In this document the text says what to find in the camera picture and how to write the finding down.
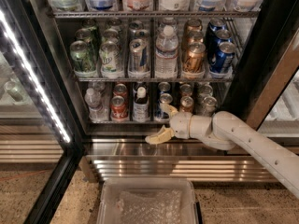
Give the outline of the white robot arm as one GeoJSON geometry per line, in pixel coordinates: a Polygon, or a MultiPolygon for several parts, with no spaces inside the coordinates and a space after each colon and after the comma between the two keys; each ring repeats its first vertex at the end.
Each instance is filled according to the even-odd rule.
{"type": "Polygon", "coordinates": [[[299,198],[299,156],[256,132],[235,115],[220,111],[212,117],[178,111],[171,105],[160,108],[169,116],[169,128],[163,126],[145,141],[159,145],[179,139],[196,139],[208,147],[230,150],[238,145],[245,149],[296,198],[299,198]]]}

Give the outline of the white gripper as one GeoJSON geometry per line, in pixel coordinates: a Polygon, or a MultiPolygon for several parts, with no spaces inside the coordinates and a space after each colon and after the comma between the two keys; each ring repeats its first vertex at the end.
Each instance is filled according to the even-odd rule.
{"type": "Polygon", "coordinates": [[[171,118],[169,121],[170,128],[163,126],[159,132],[147,136],[145,141],[150,145],[160,145],[168,142],[174,136],[180,139],[189,139],[192,113],[178,112],[174,106],[169,104],[160,104],[160,108],[171,118]]]}

